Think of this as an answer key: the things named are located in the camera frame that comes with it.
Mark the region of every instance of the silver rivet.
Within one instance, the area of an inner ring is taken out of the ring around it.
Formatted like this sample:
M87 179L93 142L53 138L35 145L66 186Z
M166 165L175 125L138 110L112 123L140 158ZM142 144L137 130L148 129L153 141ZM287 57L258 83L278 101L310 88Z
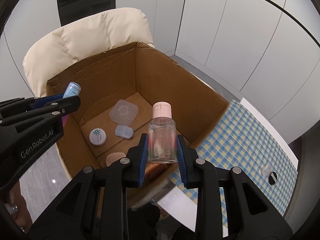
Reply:
M90 173L90 172L92 171L92 167L91 167L91 166L85 166L85 167L82 169L82 171L83 171L84 173Z
M232 171L235 173L235 174L240 174L241 173L241 169L239 167L233 167L232 168Z
M198 164L205 164L205 160L204 159L200 159L200 158L198 158L198 159L196 159L196 163L198 163Z
M128 158L122 158L122 159L120 160L120 162L121 162L122 164L128 164L128 163L130 162L130 160L129 160Z

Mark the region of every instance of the bottle base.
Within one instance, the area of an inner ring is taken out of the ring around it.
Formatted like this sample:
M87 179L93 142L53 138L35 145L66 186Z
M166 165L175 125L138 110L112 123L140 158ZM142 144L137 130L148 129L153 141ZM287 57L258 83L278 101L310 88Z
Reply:
M177 160L169 159L169 158L154 158L154 159L148 159L149 163L158 163L158 164L170 164L170 163L176 163Z

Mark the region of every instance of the light blue tube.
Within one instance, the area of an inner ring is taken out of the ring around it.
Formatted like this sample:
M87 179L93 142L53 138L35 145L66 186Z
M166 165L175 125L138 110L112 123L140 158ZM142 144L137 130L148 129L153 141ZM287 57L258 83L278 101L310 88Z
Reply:
M70 82L62 98L78 96L80 91L81 87L77 83Z

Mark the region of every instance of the marble floor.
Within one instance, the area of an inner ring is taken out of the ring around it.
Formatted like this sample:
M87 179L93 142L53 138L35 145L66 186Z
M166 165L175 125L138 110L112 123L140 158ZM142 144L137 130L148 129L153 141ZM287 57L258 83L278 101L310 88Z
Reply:
M226 100L239 101L228 90L188 62L177 56L172 56L172 58L186 70L210 85ZM61 166L56 146L53 145L20 178L21 193L27 202L32 221L39 217L67 183L68 178Z

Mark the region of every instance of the dark gray wall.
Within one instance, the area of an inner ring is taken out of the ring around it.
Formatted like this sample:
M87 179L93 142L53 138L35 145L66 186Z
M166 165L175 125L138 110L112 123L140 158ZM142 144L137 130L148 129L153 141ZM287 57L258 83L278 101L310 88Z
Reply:
M302 136L302 156L291 208L286 220L295 233L306 221L320 198L320 124Z

